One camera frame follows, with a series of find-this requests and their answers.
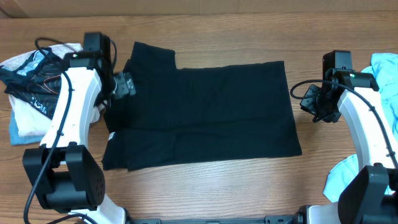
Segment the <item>black t-shirt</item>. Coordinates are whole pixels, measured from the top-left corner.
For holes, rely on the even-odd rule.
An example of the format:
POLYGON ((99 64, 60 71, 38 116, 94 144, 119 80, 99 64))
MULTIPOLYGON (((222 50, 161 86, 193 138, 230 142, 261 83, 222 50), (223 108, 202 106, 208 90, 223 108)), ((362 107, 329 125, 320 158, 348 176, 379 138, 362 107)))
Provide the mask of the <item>black t-shirt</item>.
POLYGON ((105 112, 106 170, 302 153, 282 61, 179 69, 136 42, 124 69, 136 93, 105 112))

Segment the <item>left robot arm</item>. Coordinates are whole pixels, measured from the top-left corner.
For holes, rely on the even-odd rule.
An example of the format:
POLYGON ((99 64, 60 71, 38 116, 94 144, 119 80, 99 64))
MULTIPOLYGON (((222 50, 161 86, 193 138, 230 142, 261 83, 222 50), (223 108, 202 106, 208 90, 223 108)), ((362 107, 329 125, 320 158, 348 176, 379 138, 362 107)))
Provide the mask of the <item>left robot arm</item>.
POLYGON ((65 54, 55 66, 61 88, 49 130, 35 149, 22 158, 32 184, 23 219, 36 197, 40 206, 85 223, 132 223, 129 212, 117 206, 105 191, 104 174, 88 150, 91 115, 95 106, 135 95, 130 73, 114 73, 117 48, 100 32, 84 36, 83 50, 65 54))

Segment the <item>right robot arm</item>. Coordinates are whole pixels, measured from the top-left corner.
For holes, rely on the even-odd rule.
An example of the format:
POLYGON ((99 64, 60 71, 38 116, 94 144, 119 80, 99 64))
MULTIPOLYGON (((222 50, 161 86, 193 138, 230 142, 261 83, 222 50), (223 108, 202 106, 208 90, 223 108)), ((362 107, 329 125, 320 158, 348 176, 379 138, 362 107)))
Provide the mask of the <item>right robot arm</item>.
POLYGON ((397 143, 384 116, 379 85, 353 70, 351 52, 323 56, 323 78, 308 80, 301 109, 313 122, 344 117, 358 156, 359 174, 328 205, 304 205, 291 223, 397 223, 397 143))

